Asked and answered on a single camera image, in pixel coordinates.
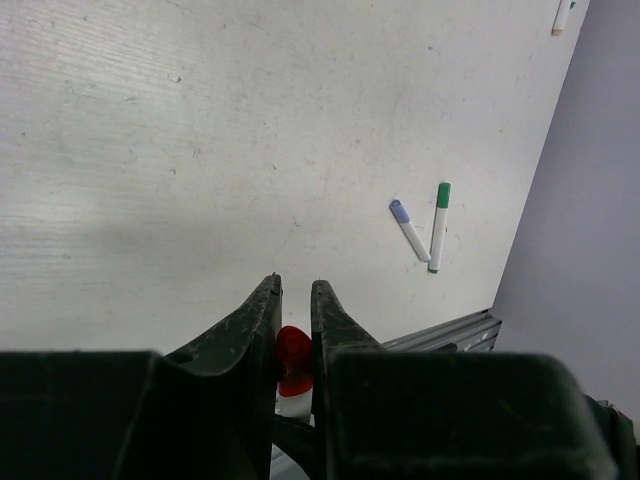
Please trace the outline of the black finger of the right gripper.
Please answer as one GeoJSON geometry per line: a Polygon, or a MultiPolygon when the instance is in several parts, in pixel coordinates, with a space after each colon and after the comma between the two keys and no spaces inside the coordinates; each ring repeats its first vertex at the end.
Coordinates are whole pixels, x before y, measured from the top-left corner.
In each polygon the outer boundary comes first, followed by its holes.
{"type": "Polygon", "coordinates": [[[322,427],[276,415],[273,443],[288,455],[310,479],[325,478],[325,437],[322,427]]]}

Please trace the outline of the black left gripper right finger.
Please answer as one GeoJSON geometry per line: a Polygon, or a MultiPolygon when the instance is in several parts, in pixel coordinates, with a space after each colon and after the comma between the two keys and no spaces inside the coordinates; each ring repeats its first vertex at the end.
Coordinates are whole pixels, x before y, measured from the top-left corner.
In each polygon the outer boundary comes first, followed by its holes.
{"type": "Polygon", "coordinates": [[[311,287],[330,479],[614,479],[570,372],[545,355],[395,352],[311,287]]]}

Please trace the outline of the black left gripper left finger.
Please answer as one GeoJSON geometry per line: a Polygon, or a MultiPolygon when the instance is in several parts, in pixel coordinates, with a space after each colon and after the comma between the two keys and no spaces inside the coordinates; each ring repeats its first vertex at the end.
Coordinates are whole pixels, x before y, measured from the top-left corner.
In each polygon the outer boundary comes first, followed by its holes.
{"type": "Polygon", "coordinates": [[[282,281],[266,276],[214,326],[156,359],[116,479],[266,479],[282,281]]]}

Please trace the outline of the red cap marker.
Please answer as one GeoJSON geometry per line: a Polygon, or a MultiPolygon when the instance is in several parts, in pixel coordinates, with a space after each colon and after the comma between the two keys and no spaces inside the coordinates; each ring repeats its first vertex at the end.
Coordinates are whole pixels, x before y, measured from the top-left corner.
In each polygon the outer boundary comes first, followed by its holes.
{"type": "Polygon", "coordinates": [[[308,424],[313,396],[312,340],[294,326],[284,326],[276,337],[280,367],[276,413],[308,424]]]}

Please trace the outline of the green cap marker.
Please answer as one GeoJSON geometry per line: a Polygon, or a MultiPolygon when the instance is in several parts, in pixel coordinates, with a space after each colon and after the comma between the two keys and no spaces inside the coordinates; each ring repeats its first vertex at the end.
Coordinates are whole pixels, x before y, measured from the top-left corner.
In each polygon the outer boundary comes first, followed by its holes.
{"type": "Polygon", "coordinates": [[[428,263],[428,271],[437,274],[440,270],[444,239],[447,231],[447,214],[450,203],[451,184],[441,182],[438,185],[436,198],[436,211],[431,239],[431,260],[428,263]]]}

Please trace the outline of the lavender cap marker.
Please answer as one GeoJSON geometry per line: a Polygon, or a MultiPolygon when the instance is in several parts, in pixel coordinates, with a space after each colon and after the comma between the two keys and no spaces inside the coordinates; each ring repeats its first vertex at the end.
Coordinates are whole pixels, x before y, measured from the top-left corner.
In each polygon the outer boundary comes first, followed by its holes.
{"type": "Polygon", "coordinates": [[[392,200],[389,204],[389,210],[401,228],[417,258],[423,263],[428,263],[431,260],[430,253],[427,251],[424,243],[418,235],[402,202],[399,199],[392,200]]]}

